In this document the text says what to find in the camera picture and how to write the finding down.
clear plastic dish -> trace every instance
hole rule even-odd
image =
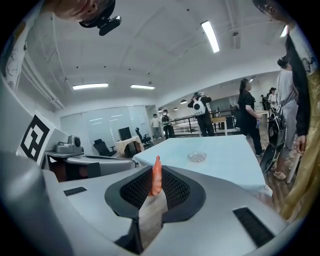
[[[192,162],[201,162],[206,160],[207,154],[205,152],[192,152],[188,154],[187,158]]]

ceiling light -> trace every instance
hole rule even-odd
[[[89,88],[101,88],[101,87],[108,87],[108,83],[93,83],[93,84],[83,84],[83,85],[75,85],[73,86],[74,90],[80,89],[89,89]]]
[[[89,122],[91,122],[91,121],[96,121],[96,120],[100,120],[100,119],[103,119],[103,118],[92,119],[92,120],[90,120]]]
[[[288,33],[288,25],[286,25],[283,30],[282,30],[282,33],[280,35],[281,38],[284,38]]]
[[[155,87],[153,87],[153,86],[147,86],[147,85],[137,85],[137,84],[133,84],[133,85],[131,85],[131,88],[153,90]]]
[[[217,41],[215,32],[211,26],[210,21],[206,20],[206,21],[202,22],[201,26],[202,26],[204,32],[206,33],[206,36],[209,39],[209,42],[210,42],[211,47],[213,49],[213,52],[214,53],[219,52],[220,49],[219,49],[218,41]]]

gold fabric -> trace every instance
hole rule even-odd
[[[310,95],[310,126],[306,148],[292,190],[284,200],[285,219],[305,217],[320,190],[320,71],[307,75]]]

woman in black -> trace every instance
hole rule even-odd
[[[261,147],[259,128],[257,128],[257,119],[259,117],[254,111],[255,99],[249,92],[250,90],[251,85],[248,79],[242,79],[240,83],[240,95],[238,100],[239,109],[241,112],[240,127],[245,136],[250,134],[251,138],[253,139],[255,155],[260,157],[265,150],[262,150]]]

black chair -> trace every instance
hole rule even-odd
[[[145,134],[144,136],[143,136],[143,138],[142,138],[142,135],[141,135],[141,133],[140,133],[140,131],[139,131],[140,129],[137,127],[137,128],[135,128],[135,132],[136,132],[136,134],[139,136],[139,138],[140,138],[140,140],[141,140],[141,142],[144,144],[143,145],[143,147],[152,147],[154,144],[153,143],[151,143],[150,141],[151,141],[151,138],[149,137],[149,134]]]
[[[95,140],[93,146],[99,152],[100,156],[112,157],[115,153],[117,153],[117,151],[114,150],[115,146],[111,147],[112,152],[110,152],[106,146],[106,143],[104,141],[102,141],[102,139]]]

